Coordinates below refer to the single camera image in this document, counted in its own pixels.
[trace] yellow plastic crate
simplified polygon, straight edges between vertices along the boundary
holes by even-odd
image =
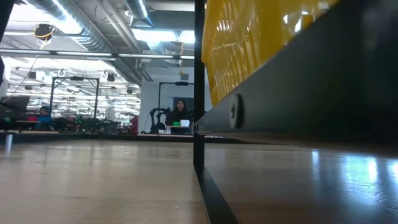
[[[215,106],[337,0],[207,0],[202,61]]]

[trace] black metal frame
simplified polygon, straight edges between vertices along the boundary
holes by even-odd
[[[177,86],[187,86],[187,85],[194,85],[193,83],[185,83],[185,85],[179,85],[179,83],[183,82],[160,82],[159,83],[159,91],[157,94],[157,107],[160,108],[160,94],[161,94],[161,88],[163,84],[169,84],[169,85],[177,85]]]
[[[50,108],[49,108],[50,114],[52,114],[52,103],[53,103],[53,99],[54,99],[54,89],[56,88],[55,81],[58,80],[58,79],[61,79],[61,80],[77,80],[77,81],[83,81],[83,80],[95,80],[95,81],[97,81],[97,86],[96,86],[96,91],[95,91],[95,105],[94,105],[94,118],[96,118],[97,117],[97,107],[98,107],[98,94],[100,92],[100,79],[99,78],[53,77],[52,78],[52,84],[51,84],[51,96],[50,96]]]
[[[205,65],[201,61],[203,28],[205,24],[205,0],[195,1],[195,77],[194,122],[205,115]],[[193,135],[193,166],[197,173],[203,202],[210,223],[238,223],[216,183],[205,168],[205,137]]]
[[[394,10],[395,1],[339,2],[202,117],[198,132],[359,150],[396,145],[398,17],[383,14]]]

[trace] dark hair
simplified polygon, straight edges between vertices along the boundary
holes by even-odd
[[[178,111],[177,105],[178,105],[178,103],[179,103],[180,101],[184,104],[184,108],[182,109],[182,111],[187,112],[187,104],[185,103],[185,101],[184,101],[183,99],[177,100],[177,102],[175,103],[175,108],[174,108],[174,110],[175,110],[175,111]]]
[[[40,110],[46,110],[47,112],[49,112],[48,106],[42,106],[42,107],[40,108]]]

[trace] ceiling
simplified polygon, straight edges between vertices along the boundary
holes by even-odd
[[[184,30],[193,30],[194,21],[194,1],[184,0],[167,0],[167,1],[150,1],[147,3],[151,8],[149,18],[153,23],[153,27],[147,26],[142,21],[134,21],[131,24],[130,13],[125,5],[124,0],[108,0],[113,9],[117,11],[118,17],[124,23],[119,23],[116,16],[112,15],[111,19],[119,26],[128,27],[129,30],[139,29],[146,32],[142,40],[138,40],[140,50],[143,53],[151,54],[152,49],[147,44],[146,37],[150,37],[150,31],[162,30],[173,32],[177,37]],[[121,33],[117,31],[111,21],[106,18],[104,12],[98,7],[95,0],[73,0],[75,6],[90,20],[93,29],[97,29],[110,44],[115,52],[134,52],[131,47],[132,43],[127,43],[122,38]],[[39,24],[54,24],[54,18],[50,14],[43,13],[31,5],[14,6],[9,23],[7,25],[5,36],[0,43],[0,48],[11,49],[40,49],[43,41],[33,35],[33,30]],[[181,43],[176,44],[172,41],[162,42],[167,54],[180,54],[182,51]],[[87,49],[76,41],[75,36],[62,32],[57,29],[49,44],[44,46],[45,50],[69,50],[69,51],[87,51]],[[183,54],[193,55],[193,43],[187,42],[183,44]],[[127,64],[131,72],[119,70],[115,68],[111,62],[92,58],[91,60],[71,60],[60,58],[43,58],[37,60],[35,58],[26,57],[3,57],[6,67],[8,68],[9,89],[8,95],[30,95],[31,101],[29,108],[40,108],[42,105],[49,103],[49,93],[51,91],[52,77],[64,75],[63,77],[81,76],[85,78],[100,79],[100,103],[99,110],[102,114],[106,108],[113,107],[120,117],[124,118],[124,114],[139,113],[139,102],[141,98],[141,90],[139,86],[141,82],[176,82],[179,81],[178,72],[182,69],[184,73],[190,73],[193,76],[193,61],[171,61],[171,60],[142,60],[141,68],[150,76],[147,78],[143,72],[136,72],[134,64],[135,59],[127,59]],[[37,72],[37,78],[26,78],[29,70]],[[106,76],[108,73],[114,73],[115,81],[108,82]],[[130,78],[133,73],[139,74],[137,77]],[[95,97],[95,88],[89,81],[71,81],[64,80],[59,87],[55,89],[54,105],[56,112],[66,112],[78,110],[81,113],[90,113],[88,108],[93,108]],[[133,94],[127,94],[127,88],[133,89]]]

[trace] wooden table surface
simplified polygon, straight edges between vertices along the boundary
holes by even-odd
[[[0,151],[0,223],[206,223],[192,144],[15,144]]]
[[[0,223],[206,223],[190,143],[65,141],[0,151]],[[398,223],[398,159],[206,144],[240,223]]]
[[[398,223],[398,158],[339,150],[212,144],[205,164],[239,223]]]

